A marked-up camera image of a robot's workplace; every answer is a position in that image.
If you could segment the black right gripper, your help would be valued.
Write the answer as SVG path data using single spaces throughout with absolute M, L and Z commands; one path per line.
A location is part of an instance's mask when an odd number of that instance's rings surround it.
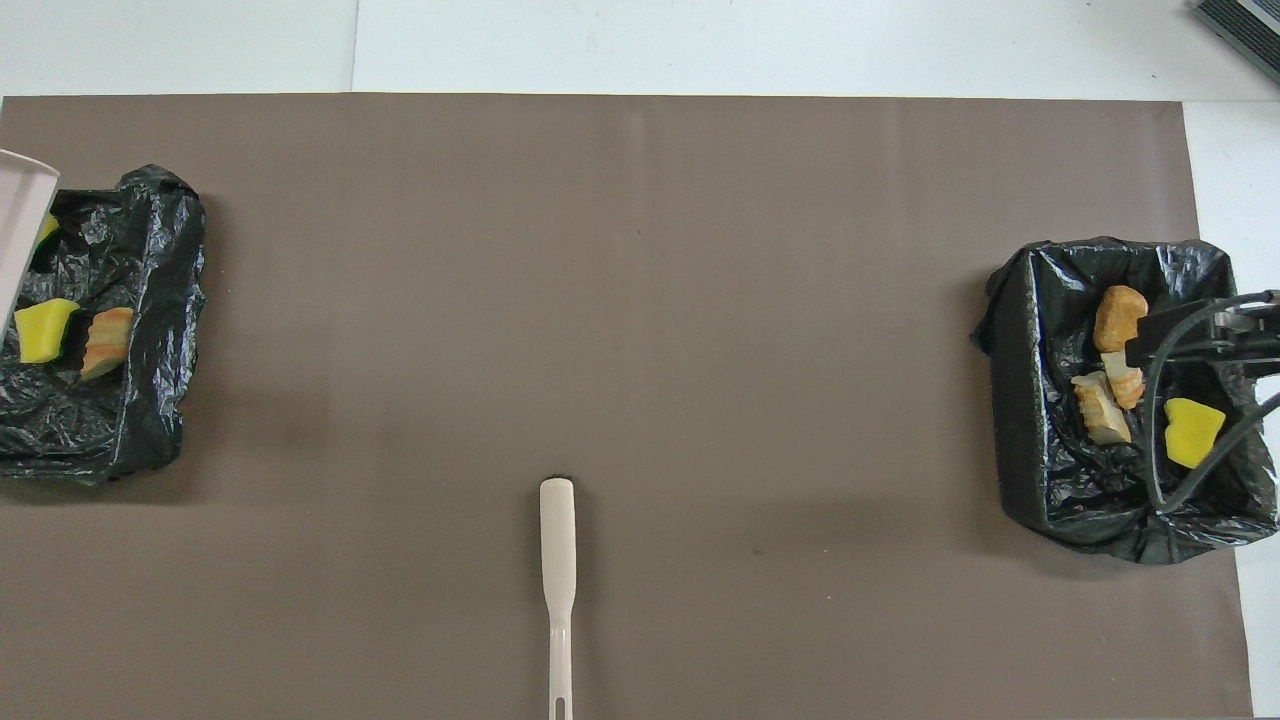
M 1143 316 L 1125 343 L 1132 366 L 1207 363 L 1276 366 L 1277 291 L 1203 299 Z

